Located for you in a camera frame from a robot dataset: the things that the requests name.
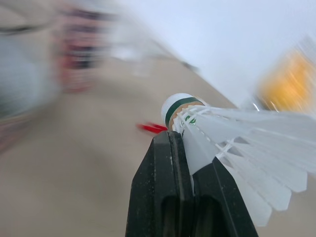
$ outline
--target beige floor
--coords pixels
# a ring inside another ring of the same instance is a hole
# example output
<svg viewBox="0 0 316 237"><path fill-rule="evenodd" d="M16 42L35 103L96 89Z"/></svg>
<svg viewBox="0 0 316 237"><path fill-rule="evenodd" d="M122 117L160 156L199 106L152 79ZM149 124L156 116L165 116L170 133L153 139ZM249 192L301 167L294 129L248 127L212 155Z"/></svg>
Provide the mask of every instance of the beige floor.
<svg viewBox="0 0 316 237"><path fill-rule="evenodd" d="M173 59L158 59L148 78L111 61L90 91L67 94L1 155L0 236L122 237L131 179L152 139L135 128L160 122L166 97L188 92L214 106L231 104ZM261 237L315 236L316 185L273 213Z"/></svg>

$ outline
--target shuttlecock feather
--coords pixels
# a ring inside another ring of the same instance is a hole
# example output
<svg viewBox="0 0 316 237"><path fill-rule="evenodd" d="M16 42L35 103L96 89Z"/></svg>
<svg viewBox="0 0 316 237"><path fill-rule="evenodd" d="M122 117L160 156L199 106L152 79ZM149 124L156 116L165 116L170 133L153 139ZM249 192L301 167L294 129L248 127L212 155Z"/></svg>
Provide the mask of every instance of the shuttlecock feather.
<svg viewBox="0 0 316 237"><path fill-rule="evenodd" d="M316 122L309 116L215 108L189 94L168 98L161 113L183 134L190 174L217 157L257 226L273 209L286 210L291 193L306 190L307 173L316 173Z"/></svg>

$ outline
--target white shuttlecock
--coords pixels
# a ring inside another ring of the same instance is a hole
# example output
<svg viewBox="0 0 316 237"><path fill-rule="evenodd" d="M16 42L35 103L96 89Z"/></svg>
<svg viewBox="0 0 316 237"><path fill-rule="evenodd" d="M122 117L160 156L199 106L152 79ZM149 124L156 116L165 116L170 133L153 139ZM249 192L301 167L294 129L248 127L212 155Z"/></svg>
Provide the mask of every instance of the white shuttlecock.
<svg viewBox="0 0 316 237"><path fill-rule="evenodd" d="M306 190L307 173L316 173L316 122L307 115L221 109L175 94L161 116L183 134L190 174L217 157L257 226L267 225L272 209L286 210L292 191Z"/></svg>

